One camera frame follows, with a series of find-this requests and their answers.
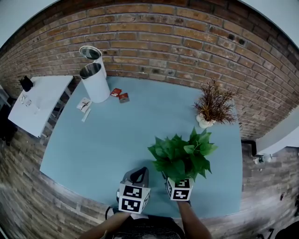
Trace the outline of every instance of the forearm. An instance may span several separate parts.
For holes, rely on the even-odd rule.
[[[118,212],[102,224],[83,233],[79,239],[99,239],[104,236],[106,231],[107,233],[116,231],[130,215],[131,214],[127,212]]]
[[[209,230],[197,218],[191,206],[187,202],[178,201],[178,208],[187,239],[212,239]]]

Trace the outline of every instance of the stone floor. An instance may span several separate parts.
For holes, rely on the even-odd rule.
[[[39,171],[44,151],[39,140],[21,129],[10,147],[0,143],[0,226],[11,239],[73,239],[104,220],[106,205],[65,189]],[[214,239],[251,239],[260,232],[268,236],[269,228],[276,234],[299,220],[293,217],[299,187],[297,152],[285,148],[272,162],[257,166],[250,146],[242,145],[241,209],[202,220]]]

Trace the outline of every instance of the light blue table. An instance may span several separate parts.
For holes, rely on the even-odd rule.
[[[149,168],[150,199],[144,213],[179,217],[168,198],[161,173],[151,163],[147,147],[175,133],[188,139],[196,126],[192,105],[200,90],[152,80],[109,77],[110,89],[120,88],[130,101],[120,104],[110,96],[91,105],[85,123],[76,108],[88,94],[82,84],[67,102],[46,148],[40,170],[57,183],[83,197],[112,205],[124,174],[136,167]],[[191,203],[201,218],[224,216],[240,209],[242,149],[238,122],[214,125],[211,142],[219,148],[207,157],[213,174],[198,175]]]

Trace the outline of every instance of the white wall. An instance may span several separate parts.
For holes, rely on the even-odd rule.
[[[256,140],[258,154],[273,154],[286,146],[299,147],[299,106],[274,129]]]
[[[299,48],[298,0],[239,0],[276,24]]]
[[[25,22],[58,0],[0,0],[0,47]]]

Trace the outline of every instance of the dried plant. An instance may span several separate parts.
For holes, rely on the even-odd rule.
[[[222,91],[213,79],[208,86],[202,86],[203,95],[195,103],[194,107],[198,114],[202,114],[206,121],[216,121],[224,124],[232,124],[236,121],[236,116],[232,113],[234,105],[231,100],[239,94],[239,91]]]

